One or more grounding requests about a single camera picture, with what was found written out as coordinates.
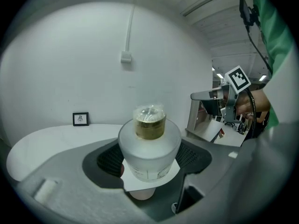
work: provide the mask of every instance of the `jar lid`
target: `jar lid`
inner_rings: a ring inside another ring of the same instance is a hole
[[[166,116],[163,105],[143,105],[133,111],[133,119],[144,123],[154,123]]]
[[[121,149],[141,159],[161,158],[172,152],[181,143],[181,132],[172,121],[166,119],[164,134],[155,140],[145,140],[135,133],[134,120],[130,120],[118,134]]]

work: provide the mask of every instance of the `plastic wrap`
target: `plastic wrap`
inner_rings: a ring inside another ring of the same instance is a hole
[[[164,134],[146,140],[135,134],[130,120],[121,128],[118,142],[133,175],[143,182],[156,182],[169,172],[181,144],[181,132],[167,119]]]
[[[143,105],[133,111],[135,133],[145,140],[160,138],[165,131],[166,114],[164,106]]]

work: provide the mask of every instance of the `white surface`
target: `white surface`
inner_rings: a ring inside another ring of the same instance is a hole
[[[248,131],[246,131],[245,134],[240,134],[236,131],[237,127],[238,124],[236,124],[236,126],[234,127],[230,125],[223,125],[222,129],[225,135],[221,139],[218,136],[214,143],[227,146],[241,147]]]
[[[181,144],[178,127],[166,120],[164,134],[155,140],[144,140],[135,134],[134,121],[126,123],[119,134],[124,158],[136,178],[159,182],[171,169]]]
[[[299,121],[298,75],[298,49],[294,44],[284,63],[263,89],[280,123]]]
[[[201,137],[202,139],[211,142],[213,138],[219,133],[220,129],[224,126],[223,123],[210,120],[199,123],[192,133]]]
[[[58,126],[36,131],[27,135],[12,148],[7,157],[7,170],[12,178],[22,181],[50,157],[62,151],[84,146],[101,140],[117,138],[121,125],[73,127]],[[142,182],[134,177],[124,160],[124,189],[126,191],[155,188],[166,184],[179,171],[175,161],[169,173],[157,182]]]
[[[44,10],[80,2],[60,0]],[[137,0],[132,63],[121,64],[131,8],[111,1],[65,7],[9,44],[0,69],[1,131],[7,143],[69,124],[73,112],[89,112],[91,123],[124,124],[136,105],[157,101],[180,130],[187,126],[190,94],[212,88],[209,45],[183,17]]]

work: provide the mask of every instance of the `metal machine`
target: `metal machine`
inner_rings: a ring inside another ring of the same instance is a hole
[[[222,112],[232,122],[238,121],[237,96],[230,83],[191,95],[209,114]],[[298,128],[279,125],[241,148],[183,137],[175,158],[180,171],[146,201],[124,189],[117,138],[53,156],[16,190],[44,223],[240,223],[254,218],[285,184],[298,151]]]

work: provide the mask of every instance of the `wall outlet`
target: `wall outlet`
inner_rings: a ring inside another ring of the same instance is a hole
[[[128,51],[121,52],[121,62],[131,63],[132,61],[132,54]]]

